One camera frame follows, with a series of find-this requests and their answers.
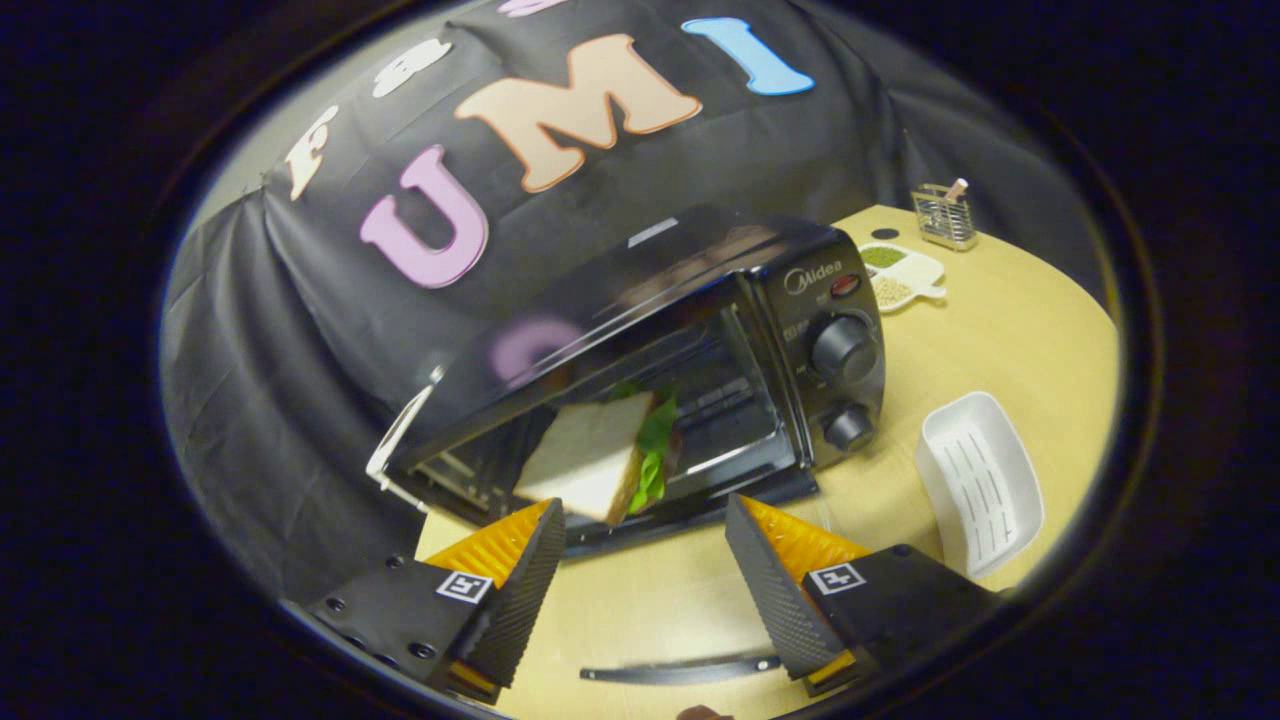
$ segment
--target black cloth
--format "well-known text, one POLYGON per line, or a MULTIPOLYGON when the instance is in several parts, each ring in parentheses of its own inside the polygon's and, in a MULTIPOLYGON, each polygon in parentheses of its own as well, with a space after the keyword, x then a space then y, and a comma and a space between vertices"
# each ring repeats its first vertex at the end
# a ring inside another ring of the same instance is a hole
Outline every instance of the black cloth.
POLYGON ((411 551, 422 516, 380 493, 364 465, 431 369, 577 263, 691 205, 833 222, 873 204, 910 208, 915 184, 963 176, 980 229, 1101 292, 1082 255, 1083 210, 1047 154, 993 104, 855 19, 773 0, 570 1, 518 20, 497 5, 447 23, 435 37, 448 55, 390 95, 370 96, 378 65, 337 97, 302 197, 289 200, 282 149, 261 188, 177 252, 160 328, 169 432, 201 507, 268 592, 310 602, 411 551), (681 29, 709 17, 746 20, 815 87, 750 92, 736 61, 681 29), (608 150, 575 143, 584 167, 526 192, 518 158, 454 109, 506 77, 564 86, 568 50, 612 33, 634 37, 701 113, 652 135, 620 131, 608 150), (360 227, 390 193, 420 237, 451 234, 429 200, 399 187, 406 164, 436 143, 490 234, 470 273, 425 290, 360 227))

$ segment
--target blue letter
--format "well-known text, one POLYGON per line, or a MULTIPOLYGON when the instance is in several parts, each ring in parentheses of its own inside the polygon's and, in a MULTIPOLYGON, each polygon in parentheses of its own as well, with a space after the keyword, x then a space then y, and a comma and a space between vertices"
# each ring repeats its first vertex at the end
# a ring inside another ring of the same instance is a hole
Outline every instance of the blue letter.
POLYGON ((792 95, 814 86, 813 78, 797 73, 782 58, 751 35, 751 26, 737 18, 704 18, 680 26, 687 33, 701 35, 742 65, 751 79, 748 90, 756 95, 792 95))

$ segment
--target foam letter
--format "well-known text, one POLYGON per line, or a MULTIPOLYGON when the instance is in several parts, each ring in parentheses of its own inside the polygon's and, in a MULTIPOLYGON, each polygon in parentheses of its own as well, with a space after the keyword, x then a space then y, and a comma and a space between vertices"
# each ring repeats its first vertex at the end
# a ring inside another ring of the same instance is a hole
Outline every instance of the foam letter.
POLYGON ((733 58, 751 76, 746 87, 756 95, 792 95, 814 86, 812 77, 791 69, 768 45, 760 42, 745 20, 705 18, 680 27, 687 33, 709 38, 733 58))
POLYGON ((508 18, 522 18, 545 10, 552 5, 559 5, 564 0, 508 0, 498 6, 498 12, 508 18))
POLYGON ((284 161, 289 165, 289 176, 293 178, 293 190, 289 191, 291 201, 302 196, 302 191, 307 188, 307 183, 320 169, 324 156, 316 155, 316 151, 324 147, 325 142, 329 142, 328 123, 337 114, 337 105, 321 113, 320 119, 311 123, 302 138, 293 143, 289 154, 284 156, 284 161))
POLYGON ((451 47, 453 47, 452 42, 440 44, 434 37, 410 47, 389 65, 378 70, 374 77, 374 97, 383 97, 404 85, 408 78, 443 58, 451 47))
POLYGON ((440 161, 444 149, 433 145, 404 168, 401 186, 422 191, 453 223, 453 237, 443 250, 428 247, 396 215, 388 195, 374 205, 360 227, 360 240, 371 242, 411 281, 422 287, 444 287, 465 275, 489 241, 489 220, 475 199, 458 184, 440 161))
POLYGON ((498 338, 490 348, 489 361, 507 387, 516 388, 538 374, 543 359, 581 337, 582 331, 559 318, 527 320, 498 338))
POLYGON ((618 138, 609 99, 622 106, 622 127, 630 133, 657 132, 703 109, 696 97, 681 95, 636 55, 632 42, 626 35, 584 42, 568 53, 568 87, 499 79, 463 100, 454 114, 489 123, 525 164, 524 188, 541 192, 586 160, 581 150, 556 145, 544 128, 613 147, 618 138))

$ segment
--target sandwich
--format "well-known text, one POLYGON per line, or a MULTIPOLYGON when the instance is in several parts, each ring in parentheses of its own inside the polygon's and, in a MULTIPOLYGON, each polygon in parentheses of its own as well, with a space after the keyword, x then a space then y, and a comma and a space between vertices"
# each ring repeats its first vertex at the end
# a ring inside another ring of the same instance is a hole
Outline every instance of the sandwich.
POLYGON ((513 493, 607 525, 663 498, 675 466, 676 398, 620 384, 607 402, 566 405, 525 462, 513 493))

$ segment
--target bread slice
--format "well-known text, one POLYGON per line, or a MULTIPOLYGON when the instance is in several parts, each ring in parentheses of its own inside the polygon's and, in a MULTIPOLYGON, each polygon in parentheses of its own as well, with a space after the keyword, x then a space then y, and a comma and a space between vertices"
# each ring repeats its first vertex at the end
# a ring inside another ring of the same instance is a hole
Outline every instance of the bread slice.
POLYGON ((521 469, 515 495, 535 502, 558 497, 566 510, 617 525, 640 482, 636 436, 653 405, 652 392, 566 405, 521 469))

